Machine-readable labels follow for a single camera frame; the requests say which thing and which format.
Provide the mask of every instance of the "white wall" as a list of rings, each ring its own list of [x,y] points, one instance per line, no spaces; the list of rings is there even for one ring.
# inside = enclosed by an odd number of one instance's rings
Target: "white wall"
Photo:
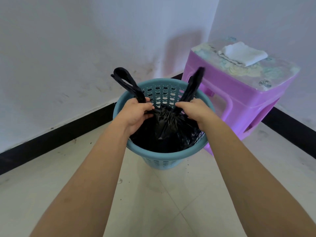
[[[316,131],[315,10],[316,0],[220,0],[209,40],[234,36],[297,63],[277,107]]]
[[[0,0],[0,152],[184,68],[218,0]]]

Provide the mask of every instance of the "person's left arm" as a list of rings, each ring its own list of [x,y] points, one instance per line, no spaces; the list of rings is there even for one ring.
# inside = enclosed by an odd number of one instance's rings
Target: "person's left arm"
[[[127,140],[150,117],[145,111],[152,109],[152,103],[135,98],[126,102],[30,237],[103,236]]]

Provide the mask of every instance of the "beige floor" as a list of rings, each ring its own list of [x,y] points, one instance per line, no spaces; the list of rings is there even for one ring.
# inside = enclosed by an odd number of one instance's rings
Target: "beige floor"
[[[0,237],[28,236],[105,126],[0,176]],[[246,146],[316,221],[316,160],[264,124]],[[245,236],[214,158],[159,171],[128,149],[104,236]]]

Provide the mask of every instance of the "pink stool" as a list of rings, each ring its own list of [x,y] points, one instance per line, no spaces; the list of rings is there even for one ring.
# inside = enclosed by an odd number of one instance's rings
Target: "pink stool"
[[[188,81],[198,67],[205,67],[200,89],[211,97],[217,94],[224,99],[226,108],[221,118],[242,140],[284,94],[299,67],[274,56],[239,67],[217,55],[218,50],[235,42],[235,38],[226,38],[193,47],[182,80]],[[209,144],[205,149],[212,154]]]

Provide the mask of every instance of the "baseboard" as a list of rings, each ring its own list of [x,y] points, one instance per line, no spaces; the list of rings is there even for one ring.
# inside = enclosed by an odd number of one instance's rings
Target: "baseboard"
[[[182,73],[172,77],[181,79]],[[115,103],[0,153],[0,175],[112,120]],[[316,132],[273,107],[262,120],[291,143],[316,158]]]

